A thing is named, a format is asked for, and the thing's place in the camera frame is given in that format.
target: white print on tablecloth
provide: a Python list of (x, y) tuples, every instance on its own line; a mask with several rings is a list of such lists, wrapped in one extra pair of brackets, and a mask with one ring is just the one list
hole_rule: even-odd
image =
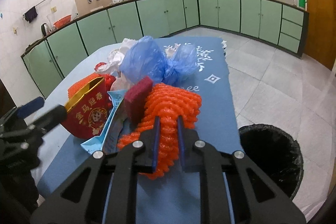
[(187, 90), (187, 91), (199, 91), (200, 89), (199, 89), (199, 87), (196, 85), (196, 86), (189, 86), (189, 87), (187, 87), (186, 89), (184, 88), (184, 87), (180, 87), (180, 89), (184, 89), (184, 90)]
[[(167, 57), (172, 57), (173, 53), (177, 50), (177, 48), (181, 44), (175, 43), (174, 46), (169, 45), (169, 46), (164, 46)], [(209, 56), (210, 53), (213, 52), (213, 50), (204, 50), (203, 47), (197, 46), (196, 47), (196, 52), (197, 52), (197, 66), (199, 67), (198, 71), (202, 71), (204, 67), (204, 62), (202, 61), (212, 61), (212, 58)]]
[(209, 81), (210, 83), (214, 84), (216, 83), (220, 77), (217, 77), (216, 75), (210, 75), (208, 78), (205, 78), (205, 81)]

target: orange bowl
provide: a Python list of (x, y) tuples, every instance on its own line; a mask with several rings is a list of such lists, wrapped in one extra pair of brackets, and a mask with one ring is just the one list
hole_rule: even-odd
[(60, 27), (64, 26), (65, 24), (69, 23), (71, 20), (71, 15), (61, 18), (59, 21), (54, 23), (55, 27), (59, 29)]

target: drawer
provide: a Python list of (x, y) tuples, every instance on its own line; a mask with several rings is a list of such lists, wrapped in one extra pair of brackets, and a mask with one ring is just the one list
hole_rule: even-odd
[(303, 12), (283, 5), (282, 18), (295, 22), (296, 24), (303, 25)]
[(301, 33), (302, 33), (302, 26), (299, 26), (293, 22), (287, 21), (286, 19), (282, 19), (281, 32), (285, 34), (289, 34), (292, 37), (295, 37), (300, 40)]
[(290, 37), (284, 33), (280, 33), (279, 46), (284, 47), (292, 52), (297, 53), (300, 40)]

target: gray tiled floor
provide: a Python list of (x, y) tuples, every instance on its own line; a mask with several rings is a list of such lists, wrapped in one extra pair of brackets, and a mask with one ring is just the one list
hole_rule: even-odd
[(326, 195), (335, 159), (336, 79), (326, 67), (231, 33), (196, 28), (179, 35), (221, 37), (238, 128), (273, 124), (298, 141), (304, 177), (294, 199), (303, 209)]

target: towel rack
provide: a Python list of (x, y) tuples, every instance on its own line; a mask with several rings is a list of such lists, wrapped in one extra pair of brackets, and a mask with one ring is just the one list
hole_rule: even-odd
[(35, 7), (38, 6), (38, 5), (40, 5), (40, 4), (41, 4), (42, 2), (44, 2), (44, 1), (46, 1), (46, 0), (42, 0), (41, 2), (37, 3), (37, 4), (35, 5)]

